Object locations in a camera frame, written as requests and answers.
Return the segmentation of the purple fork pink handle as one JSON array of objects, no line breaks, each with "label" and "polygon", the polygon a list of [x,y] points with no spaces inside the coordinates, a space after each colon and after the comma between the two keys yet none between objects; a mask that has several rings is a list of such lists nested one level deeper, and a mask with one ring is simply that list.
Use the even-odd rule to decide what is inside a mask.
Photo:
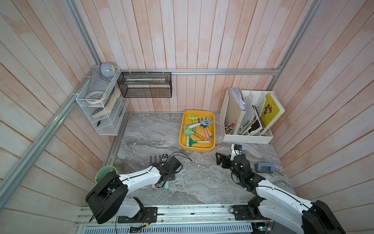
[{"label": "purple fork pink handle", "polygon": [[[159,156],[154,156],[154,158],[152,159],[152,157],[150,157],[150,166],[156,166],[158,163],[162,163],[162,156],[159,155]],[[156,185],[155,184],[152,184],[151,185],[151,189],[153,191],[156,190]]]}]

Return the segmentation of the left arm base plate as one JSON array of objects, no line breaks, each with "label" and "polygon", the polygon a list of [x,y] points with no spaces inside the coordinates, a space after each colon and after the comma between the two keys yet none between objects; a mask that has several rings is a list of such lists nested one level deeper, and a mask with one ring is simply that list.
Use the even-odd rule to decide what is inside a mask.
[{"label": "left arm base plate", "polygon": [[119,216],[118,223],[155,223],[157,222],[157,207],[144,207],[134,217]]}]

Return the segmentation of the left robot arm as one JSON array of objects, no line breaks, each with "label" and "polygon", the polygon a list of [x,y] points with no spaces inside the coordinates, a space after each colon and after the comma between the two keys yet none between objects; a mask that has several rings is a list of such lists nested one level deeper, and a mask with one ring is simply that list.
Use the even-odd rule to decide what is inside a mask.
[{"label": "left robot arm", "polygon": [[182,168],[182,163],[172,156],[138,172],[120,175],[115,171],[108,172],[85,198],[93,214],[90,221],[103,224],[118,217],[127,223],[139,223],[147,218],[152,222],[154,213],[150,213],[139,198],[128,198],[127,194],[153,184],[164,186],[175,180]]}]

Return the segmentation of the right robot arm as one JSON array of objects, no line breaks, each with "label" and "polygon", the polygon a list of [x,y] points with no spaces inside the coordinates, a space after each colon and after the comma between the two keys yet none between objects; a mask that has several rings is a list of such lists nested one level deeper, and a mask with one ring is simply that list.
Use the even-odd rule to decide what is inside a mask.
[{"label": "right robot arm", "polygon": [[248,202],[249,217],[272,219],[297,234],[345,232],[326,203],[302,199],[277,187],[253,172],[244,154],[227,156],[216,153],[216,162],[231,171],[231,178],[236,184],[254,195]]}]

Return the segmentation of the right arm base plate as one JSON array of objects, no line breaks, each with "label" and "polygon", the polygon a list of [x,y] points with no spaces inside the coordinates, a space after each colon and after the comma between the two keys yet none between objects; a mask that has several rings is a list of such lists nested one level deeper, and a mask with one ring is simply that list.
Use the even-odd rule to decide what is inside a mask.
[{"label": "right arm base plate", "polygon": [[257,204],[233,205],[228,211],[235,216],[236,221],[269,219],[260,213],[259,205]]}]

